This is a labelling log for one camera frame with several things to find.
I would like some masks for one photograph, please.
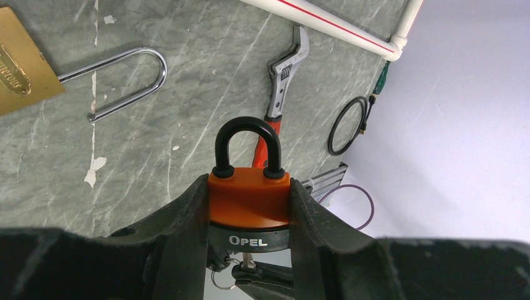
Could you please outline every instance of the gray marble surface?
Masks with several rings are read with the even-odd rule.
[[[403,0],[315,3],[384,39],[403,6]],[[100,107],[149,84],[154,59],[134,57],[88,74],[65,84],[60,96],[0,117],[1,227],[105,236],[174,199],[214,166],[220,126],[236,116],[264,116],[271,92],[266,63],[292,39],[291,21],[237,0],[0,4],[14,8],[58,74],[134,46],[159,49],[169,64],[156,95],[95,126],[85,118],[94,99]],[[338,165],[340,157],[326,151],[328,132],[349,99],[373,88],[383,66],[375,54],[307,31],[309,57],[289,88],[281,133],[284,167],[300,180]],[[350,134],[354,118],[346,118],[339,139]],[[232,164],[249,166],[256,141],[237,134]]]

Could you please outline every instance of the u-shaped shackle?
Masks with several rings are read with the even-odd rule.
[[[114,56],[111,56],[106,59],[102,59],[98,62],[95,62],[93,64],[89,64],[88,66],[84,66],[80,69],[77,69],[75,71],[59,75],[59,82],[65,83],[69,80],[78,78],[79,76],[85,75],[87,73],[99,70],[101,68],[105,68],[106,66],[110,66],[112,64],[115,64],[119,61],[122,61],[126,58],[130,58],[131,56],[137,55],[137,54],[150,54],[153,55],[155,58],[158,59],[160,70],[158,72],[158,77],[156,80],[146,89],[140,89],[136,91],[134,94],[130,95],[129,97],[126,97],[122,100],[119,100],[117,103],[112,104],[110,106],[102,108],[100,111],[96,111],[93,114],[88,115],[88,121],[90,123],[94,123],[98,120],[101,120],[105,118],[106,116],[109,116],[117,111],[119,111],[122,108],[125,108],[126,106],[131,105],[132,103],[135,103],[136,101],[147,97],[156,91],[160,89],[160,87],[164,84],[166,81],[166,77],[168,75],[168,64],[166,63],[166,60],[164,59],[164,56],[162,54],[153,48],[150,47],[138,47],[131,50],[124,51],[122,53],[118,53]]]
[[[252,131],[265,140],[269,164],[263,169],[263,175],[269,179],[283,178],[285,170],[281,167],[280,139],[267,122],[256,117],[237,117],[221,127],[215,142],[216,166],[212,173],[218,178],[229,178],[234,174],[234,167],[230,165],[228,144],[230,139],[241,131]]]

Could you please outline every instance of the pvc pipe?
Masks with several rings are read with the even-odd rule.
[[[399,20],[399,24],[397,25],[396,32],[390,38],[390,41],[396,44],[401,50],[403,50],[407,44],[407,37],[422,4],[423,0],[408,1],[407,6],[403,11],[403,15],[401,15],[401,19]]]
[[[401,49],[393,42],[385,42],[304,0],[241,1],[359,46],[387,61],[401,56]]]
[[[409,0],[390,42],[385,42],[304,0],[241,0],[286,19],[334,36],[382,56],[387,61],[401,57],[407,36],[423,0]]]

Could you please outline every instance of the padlock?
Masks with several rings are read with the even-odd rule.
[[[150,47],[137,47],[55,77],[13,10],[7,6],[0,7],[0,116],[61,94],[64,92],[61,84],[137,54],[150,54],[158,60],[157,79],[149,87],[142,87],[89,114],[90,123],[158,91],[168,74],[168,65],[162,54]]]
[[[265,140],[269,164],[264,169],[230,165],[229,141],[241,131],[258,133]],[[287,249],[291,178],[281,167],[274,129],[256,117],[237,117],[219,130],[215,158],[208,178],[210,244],[244,253]]]

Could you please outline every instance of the red wrench handle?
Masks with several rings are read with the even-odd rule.
[[[281,116],[270,120],[270,118],[265,117],[265,121],[276,131],[276,134],[280,134],[281,127]],[[267,144],[262,137],[259,138],[256,145],[256,150],[254,152],[254,160],[252,161],[252,168],[265,168],[268,164],[267,162]]]

